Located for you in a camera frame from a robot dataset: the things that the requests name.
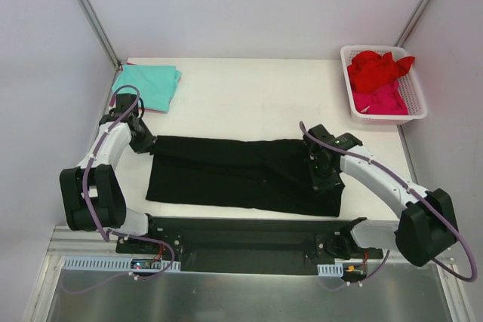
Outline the black t-shirt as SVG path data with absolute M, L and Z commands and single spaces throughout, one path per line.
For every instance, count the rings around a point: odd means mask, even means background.
M 339 216 L 344 184 L 321 191 L 302 140 L 240 141 L 159 136 L 146 198 L 169 204 Z

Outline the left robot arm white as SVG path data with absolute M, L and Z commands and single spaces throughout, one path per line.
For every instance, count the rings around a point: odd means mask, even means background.
M 134 235 L 142 253 L 152 253 L 159 235 L 149 217 L 127 208 L 115 169 L 126 147 L 137 154 L 152 151 L 155 137 L 143 121 L 143 102 L 134 94 L 115 96 L 114 107 L 99 123 L 97 138 L 82 161 L 60 173 L 67 225 L 73 231 L 114 230 Z

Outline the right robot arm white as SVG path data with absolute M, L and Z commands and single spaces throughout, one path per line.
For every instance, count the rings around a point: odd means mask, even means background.
M 373 192 L 395 215 L 393 221 L 359 217 L 341 231 L 340 250 L 357 257 L 365 249 L 395 250 L 412 265 L 431 262 L 459 241 L 450 195 L 430 191 L 399 176 L 350 133 L 335 137 L 322 126 L 299 124 L 309 147 L 309 172 L 324 192 L 346 174 Z

